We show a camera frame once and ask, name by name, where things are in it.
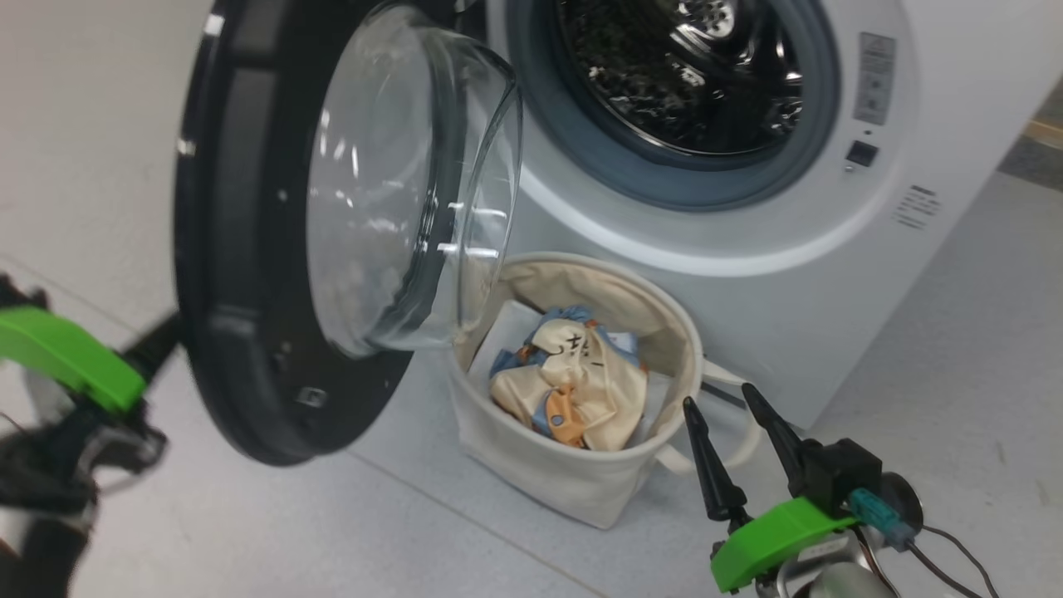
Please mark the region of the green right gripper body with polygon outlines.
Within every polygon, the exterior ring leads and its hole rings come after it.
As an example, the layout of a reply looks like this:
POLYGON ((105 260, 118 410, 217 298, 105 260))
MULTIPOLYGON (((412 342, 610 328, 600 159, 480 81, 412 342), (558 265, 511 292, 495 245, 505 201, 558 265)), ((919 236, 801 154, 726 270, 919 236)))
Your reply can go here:
POLYGON ((744 496, 709 499, 709 519, 728 522, 729 537, 718 544, 710 559, 710 571, 721 593, 736 594, 749 586, 786 596, 782 581, 786 561, 821 544, 829 535, 857 525, 854 517, 834 519, 805 498, 772 507, 759 518, 744 510, 744 496))

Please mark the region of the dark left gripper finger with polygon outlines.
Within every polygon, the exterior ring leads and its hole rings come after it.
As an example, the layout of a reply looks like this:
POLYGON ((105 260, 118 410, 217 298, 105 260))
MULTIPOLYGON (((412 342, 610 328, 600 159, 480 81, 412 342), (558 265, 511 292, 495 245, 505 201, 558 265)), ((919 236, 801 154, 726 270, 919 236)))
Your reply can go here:
POLYGON ((179 311, 171 311, 144 330, 123 349, 123 360, 152 385, 170 356, 183 343, 183 323, 179 311))

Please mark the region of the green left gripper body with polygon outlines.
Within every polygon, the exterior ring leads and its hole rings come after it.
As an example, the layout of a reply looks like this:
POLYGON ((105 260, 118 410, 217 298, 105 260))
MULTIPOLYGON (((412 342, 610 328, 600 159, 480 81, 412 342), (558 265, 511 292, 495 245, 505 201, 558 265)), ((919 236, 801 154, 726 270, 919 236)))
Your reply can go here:
POLYGON ((1 311, 1 356, 109 414, 126 414, 147 390, 139 372, 82 326, 36 306, 1 311))

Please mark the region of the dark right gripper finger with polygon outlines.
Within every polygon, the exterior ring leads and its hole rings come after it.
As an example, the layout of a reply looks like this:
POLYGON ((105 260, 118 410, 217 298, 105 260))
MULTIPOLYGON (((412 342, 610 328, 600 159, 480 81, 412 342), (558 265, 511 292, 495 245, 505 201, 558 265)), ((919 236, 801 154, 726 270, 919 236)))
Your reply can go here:
POLYGON ((752 383, 741 385, 742 395, 756 423, 767 432, 787 479, 787 491, 794 498, 805 491, 805 467, 802 462, 802 438, 790 427, 752 383))
POLYGON ((703 417, 694 397, 684 398, 684 418, 707 518, 713 522, 727 522, 730 527, 747 525, 749 523, 749 515, 745 510, 747 495, 743 489, 733 484, 720 454, 711 442, 707 421, 703 417))

